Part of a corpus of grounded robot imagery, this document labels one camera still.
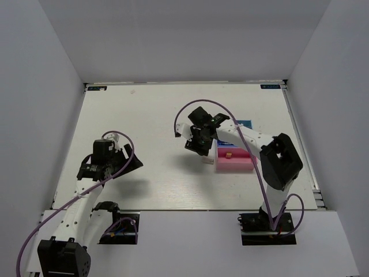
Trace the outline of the blue gel pen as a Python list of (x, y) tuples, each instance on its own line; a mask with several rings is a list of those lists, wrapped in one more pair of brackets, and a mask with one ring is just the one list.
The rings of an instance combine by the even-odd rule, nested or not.
[(219, 146), (225, 146), (225, 145), (232, 145), (232, 143), (228, 143), (228, 142), (225, 142), (225, 141), (218, 141), (217, 142), (217, 145), (219, 145)]

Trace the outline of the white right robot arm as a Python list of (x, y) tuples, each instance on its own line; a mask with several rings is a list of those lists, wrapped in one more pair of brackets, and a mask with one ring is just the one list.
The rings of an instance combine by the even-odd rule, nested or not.
[(263, 197), (260, 222), (265, 229), (275, 230), (290, 198), (289, 190), (303, 168), (291, 138), (285, 133), (259, 133), (239, 124), (231, 113), (211, 115), (202, 107), (188, 118), (190, 124), (174, 123), (175, 136), (186, 139), (186, 149), (208, 156), (213, 142), (223, 141), (250, 154)]

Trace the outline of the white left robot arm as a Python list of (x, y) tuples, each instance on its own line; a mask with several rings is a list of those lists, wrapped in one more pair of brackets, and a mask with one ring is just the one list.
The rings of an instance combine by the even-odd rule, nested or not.
[(104, 185), (142, 167), (130, 144), (119, 146), (119, 134), (105, 134), (95, 140), (77, 173), (73, 201), (50, 239), (37, 247), (43, 276), (88, 276), (91, 269), (90, 244), (97, 243), (106, 229), (121, 226), (118, 204), (97, 202)]

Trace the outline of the grey wrapped eraser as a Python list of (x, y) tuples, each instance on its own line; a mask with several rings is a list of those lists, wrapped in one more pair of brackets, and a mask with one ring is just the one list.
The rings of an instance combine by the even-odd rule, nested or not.
[(206, 164), (213, 164), (214, 163), (214, 159), (208, 158), (208, 157), (203, 157), (202, 161)]

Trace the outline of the three-compartment colour container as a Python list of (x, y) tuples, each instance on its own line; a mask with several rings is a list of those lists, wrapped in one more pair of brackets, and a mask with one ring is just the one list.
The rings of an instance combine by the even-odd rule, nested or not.
[[(215, 162), (216, 162), (216, 171), (218, 173), (250, 173), (255, 169), (253, 160), (251, 158), (250, 153), (245, 147), (242, 139), (238, 131), (235, 129), (235, 124), (232, 119), (226, 121), (227, 125), (231, 127), (231, 130), (234, 131), (235, 141), (237, 144), (219, 146), (217, 145), (217, 140), (215, 143)], [(230, 159), (226, 159), (226, 153), (231, 153), (232, 157)]]

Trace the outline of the right corner label sticker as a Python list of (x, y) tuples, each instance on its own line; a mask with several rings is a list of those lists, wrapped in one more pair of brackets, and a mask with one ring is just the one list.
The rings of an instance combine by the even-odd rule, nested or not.
[(261, 89), (281, 89), (280, 84), (261, 84)]

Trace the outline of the corner label sticker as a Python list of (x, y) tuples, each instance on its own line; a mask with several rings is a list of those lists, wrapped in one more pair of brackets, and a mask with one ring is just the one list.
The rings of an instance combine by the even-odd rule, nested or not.
[(88, 86), (87, 91), (106, 91), (107, 86)]
[(280, 84), (261, 84), (261, 89), (281, 89)]

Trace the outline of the left corner label sticker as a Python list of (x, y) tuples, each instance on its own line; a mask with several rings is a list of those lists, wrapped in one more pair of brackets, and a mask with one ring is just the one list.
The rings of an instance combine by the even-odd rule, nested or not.
[(107, 86), (88, 86), (87, 91), (106, 91)]

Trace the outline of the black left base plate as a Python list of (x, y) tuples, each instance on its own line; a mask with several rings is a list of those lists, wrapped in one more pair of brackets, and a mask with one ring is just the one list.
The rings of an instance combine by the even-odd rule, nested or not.
[(112, 216), (112, 223), (101, 236), (101, 245), (136, 245), (140, 223), (139, 212), (117, 212)]

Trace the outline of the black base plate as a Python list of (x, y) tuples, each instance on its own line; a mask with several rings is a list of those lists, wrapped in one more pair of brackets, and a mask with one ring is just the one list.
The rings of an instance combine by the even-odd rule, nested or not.
[(296, 245), (294, 233), (290, 233), (293, 228), (292, 216), (284, 213), (275, 231), (264, 223), (259, 213), (239, 214), (238, 221), (241, 230), (243, 246), (276, 246), (276, 245)]
[(140, 223), (139, 212), (117, 212), (112, 216), (112, 223), (101, 236), (101, 245), (136, 245)]

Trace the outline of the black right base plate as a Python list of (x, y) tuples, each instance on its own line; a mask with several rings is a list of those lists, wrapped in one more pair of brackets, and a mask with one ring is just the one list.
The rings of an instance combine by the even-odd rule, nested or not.
[(284, 213), (275, 231), (264, 223), (259, 213), (239, 214), (238, 221), (241, 230), (243, 246), (276, 246), (276, 245), (296, 245), (294, 233), (290, 233), (293, 228), (292, 216)]

